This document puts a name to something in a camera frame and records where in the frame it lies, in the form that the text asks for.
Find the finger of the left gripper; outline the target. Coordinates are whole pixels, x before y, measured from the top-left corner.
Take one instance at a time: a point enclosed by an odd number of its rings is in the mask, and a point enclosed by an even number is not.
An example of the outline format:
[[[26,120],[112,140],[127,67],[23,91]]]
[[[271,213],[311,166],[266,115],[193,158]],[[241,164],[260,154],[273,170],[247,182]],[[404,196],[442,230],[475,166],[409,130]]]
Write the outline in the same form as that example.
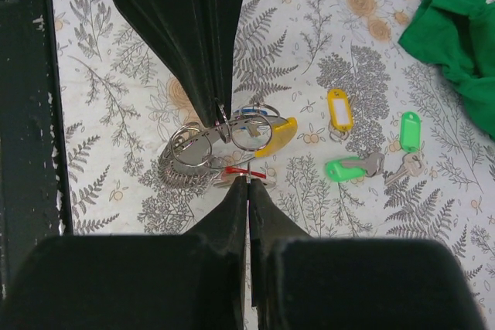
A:
[[[220,102],[231,112],[234,41],[243,0],[215,0],[217,62]]]
[[[182,84],[198,118],[214,124],[213,81],[194,0],[113,0],[127,23]]]

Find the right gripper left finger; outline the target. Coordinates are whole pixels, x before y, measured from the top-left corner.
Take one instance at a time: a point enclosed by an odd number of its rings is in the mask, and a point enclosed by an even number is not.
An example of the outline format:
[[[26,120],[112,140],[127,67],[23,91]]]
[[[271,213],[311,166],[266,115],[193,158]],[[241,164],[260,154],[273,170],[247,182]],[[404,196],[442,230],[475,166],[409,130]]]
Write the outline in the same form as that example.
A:
[[[28,256],[3,329],[241,329],[248,184],[181,235],[60,236]]]

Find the blue tag key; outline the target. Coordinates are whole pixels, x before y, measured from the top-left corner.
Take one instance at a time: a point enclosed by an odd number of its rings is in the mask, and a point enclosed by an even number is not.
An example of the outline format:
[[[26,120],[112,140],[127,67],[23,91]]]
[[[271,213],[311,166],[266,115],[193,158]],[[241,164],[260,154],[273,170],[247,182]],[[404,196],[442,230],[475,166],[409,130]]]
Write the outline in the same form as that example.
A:
[[[232,120],[240,120],[240,119],[253,119],[255,117],[266,116],[268,114],[267,111],[262,109],[256,109],[252,107],[244,107],[236,110],[231,119]]]

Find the red tag key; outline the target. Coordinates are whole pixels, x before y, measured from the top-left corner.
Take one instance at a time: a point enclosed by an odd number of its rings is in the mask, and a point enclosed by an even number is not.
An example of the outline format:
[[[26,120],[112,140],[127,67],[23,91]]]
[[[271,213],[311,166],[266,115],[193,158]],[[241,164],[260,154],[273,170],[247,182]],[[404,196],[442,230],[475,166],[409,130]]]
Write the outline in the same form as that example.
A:
[[[233,166],[226,167],[221,172],[220,178],[213,183],[213,186],[219,189],[229,188],[234,180],[240,176],[245,176],[248,181],[259,179],[266,189],[272,189],[275,187],[275,182],[268,179],[266,174],[253,171],[248,168],[238,168]]]

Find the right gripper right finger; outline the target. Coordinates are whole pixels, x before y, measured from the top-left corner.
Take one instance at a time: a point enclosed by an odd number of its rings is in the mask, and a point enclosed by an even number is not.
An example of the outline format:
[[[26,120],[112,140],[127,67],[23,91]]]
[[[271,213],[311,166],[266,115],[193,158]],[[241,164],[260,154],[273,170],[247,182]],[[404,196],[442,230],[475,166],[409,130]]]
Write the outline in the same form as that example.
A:
[[[423,239],[318,238],[249,185],[260,329],[482,329],[454,256]]]

